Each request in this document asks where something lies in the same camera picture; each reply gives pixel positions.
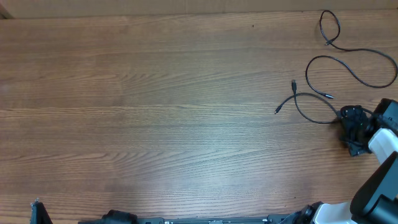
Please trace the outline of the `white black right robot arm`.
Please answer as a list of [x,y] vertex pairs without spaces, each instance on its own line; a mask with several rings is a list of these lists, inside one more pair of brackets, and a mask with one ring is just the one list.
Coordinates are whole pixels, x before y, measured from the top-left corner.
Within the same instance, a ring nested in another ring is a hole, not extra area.
[[317,202],[279,223],[397,223],[397,102],[383,98],[374,111],[344,106],[341,141],[351,156],[374,154],[379,167],[350,202]]

